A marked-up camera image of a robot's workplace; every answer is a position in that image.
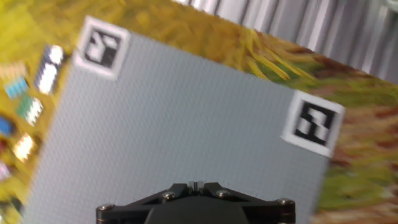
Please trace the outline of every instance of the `gray pegboard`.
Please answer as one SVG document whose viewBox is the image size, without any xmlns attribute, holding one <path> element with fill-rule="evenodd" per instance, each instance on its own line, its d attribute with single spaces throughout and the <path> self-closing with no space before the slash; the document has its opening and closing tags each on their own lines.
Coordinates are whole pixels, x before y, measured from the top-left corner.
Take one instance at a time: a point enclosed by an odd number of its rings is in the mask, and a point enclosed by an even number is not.
<svg viewBox="0 0 398 224">
<path fill-rule="evenodd" d="M 328 159 L 281 139 L 293 93 L 133 34 L 116 81 L 72 68 L 23 223 L 94 223 L 190 180 L 289 197 L 307 223 Z"/>
</svg>

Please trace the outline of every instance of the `metal wall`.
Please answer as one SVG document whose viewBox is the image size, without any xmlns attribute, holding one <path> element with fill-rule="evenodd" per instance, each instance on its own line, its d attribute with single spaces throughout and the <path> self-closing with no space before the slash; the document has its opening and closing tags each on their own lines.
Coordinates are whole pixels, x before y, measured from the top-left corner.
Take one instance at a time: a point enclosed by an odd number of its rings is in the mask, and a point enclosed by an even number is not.
<svg viewBox="0 0 398 224">
<path fill-rule="evenodd" d="M 176 0 L 398 83 L 398 15 L 383 0 Z"/>
</svg>

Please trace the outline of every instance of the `blue object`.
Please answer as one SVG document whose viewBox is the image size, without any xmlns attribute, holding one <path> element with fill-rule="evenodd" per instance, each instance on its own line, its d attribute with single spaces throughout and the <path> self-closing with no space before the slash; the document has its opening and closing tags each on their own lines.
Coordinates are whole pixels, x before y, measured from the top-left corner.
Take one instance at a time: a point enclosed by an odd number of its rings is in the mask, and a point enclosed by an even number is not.
<svg viewBox="0 0 398 224">
<path fill-rule="evenodd" d="M 2 134 L 4 137 L 9 137 L 14 133 L 14 131 L 14 123 L 0 116 L 0 134 Z"/>
<path fill-rule="evenodd" d="M 4 85 L 4 89 L 10 99 L 14 99 L 21 94 L 24 94 L 28 91 L 29 87 L 25 81 L 23 76 L 18 77 L 10 83 Z"/>
</svg>

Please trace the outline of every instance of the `black and white square marker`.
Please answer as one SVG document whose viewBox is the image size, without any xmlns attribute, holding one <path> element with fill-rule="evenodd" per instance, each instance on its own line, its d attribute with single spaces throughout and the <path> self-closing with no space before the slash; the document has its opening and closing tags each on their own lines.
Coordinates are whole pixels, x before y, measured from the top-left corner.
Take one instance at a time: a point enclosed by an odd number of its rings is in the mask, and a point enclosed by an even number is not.
<svg viewBox="0 0 398 224">
<path fill-rule="evenodd" d="M 115 80 L 126 57 L 130 36 L 124 28 L 87 16 L 73 56 L 74 64 Z"/>
<path fill-rule="evenodd" d="M 282 139 L 332 157 L 344 112 L 344 107 L 337 103 L 296 90 Z"/>
</svg>

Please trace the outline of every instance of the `black metal bracket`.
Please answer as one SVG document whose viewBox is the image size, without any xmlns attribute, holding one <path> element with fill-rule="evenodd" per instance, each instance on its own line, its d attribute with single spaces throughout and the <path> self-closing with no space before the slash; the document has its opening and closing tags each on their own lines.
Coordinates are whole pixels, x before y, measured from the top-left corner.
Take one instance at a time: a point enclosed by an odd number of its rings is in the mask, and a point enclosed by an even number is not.
<svg viewBox="0 0 398 224">
<path fill-rule="evenodd" d="M 135 223 L 161 223 L 149 222 L 149 218 L 155 220 L 156 211 L 162 205 L 173 206 L 173 217 L 187 213 L 186 205 L 181 206 L 176 202 L 191 203 L 190 200 L 196 198 L 211 198 L 206 203 L 218 203 L 216 200 L 241 208 L 246 216 L 245 223 L 295 223 L 295 202 L 289 199 L 279 199 L 275 201 L 264 201 L 251 197 L 231 189 L 223 188 L 219 183 L 206 183 L 203 187 L 187 184 L 173 184 L 168 190 L 163 190 L 157 194 L 138 200 L 125 206 L 103 205 L 96 209 L 97 224 L 135 224 Z"/>
</svg>

